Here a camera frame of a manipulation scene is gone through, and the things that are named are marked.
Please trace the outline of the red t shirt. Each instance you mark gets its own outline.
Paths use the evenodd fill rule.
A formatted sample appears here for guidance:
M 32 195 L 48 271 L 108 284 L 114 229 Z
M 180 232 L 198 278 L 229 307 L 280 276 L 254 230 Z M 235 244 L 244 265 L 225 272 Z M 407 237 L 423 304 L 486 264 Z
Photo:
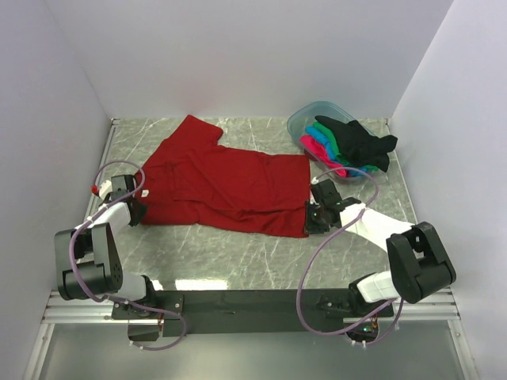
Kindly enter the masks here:
M 143 165 L 146 226 L 199 224 L 304 238 L 310 164 L 219 144 L 221 128 L 186 116 Z

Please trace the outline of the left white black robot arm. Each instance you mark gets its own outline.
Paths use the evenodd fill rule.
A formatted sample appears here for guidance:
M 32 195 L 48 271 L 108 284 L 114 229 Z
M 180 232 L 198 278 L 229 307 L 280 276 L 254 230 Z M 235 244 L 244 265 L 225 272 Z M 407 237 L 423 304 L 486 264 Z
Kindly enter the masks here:
M 137 226 L 147 213 L 147 206 L 132 194 L 140 181 L 133 175 L 114 176 L 93 193 L 102 200 L 98 217 L 88 219 L 86 228 L 76 226 L 54 237 L 57 289 L 66 301 L 86 300 L 76 275 L 97 298 L 111 296 L 130 301 L 137 316 L 148 318 L 158 308 L 151 281 L 144 275 L 125 272 L 115 237 L 126 227 Z

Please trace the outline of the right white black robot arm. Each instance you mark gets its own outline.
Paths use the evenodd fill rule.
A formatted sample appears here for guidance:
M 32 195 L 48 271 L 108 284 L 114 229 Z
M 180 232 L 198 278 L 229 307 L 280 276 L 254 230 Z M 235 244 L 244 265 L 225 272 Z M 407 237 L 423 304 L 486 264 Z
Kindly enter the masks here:
M 349 284 L 348 307 L 364 316 L 375 304 L 400 298 L 410 304 L 450 286 L 456 270 L 436 228 L 391 218 L 356 198 L 342 198 L 331 180 L 314 179 L 306 203 L 306 231 L 323 234 L 335 228 L 355 234 L 382 249 L 389 268 Z

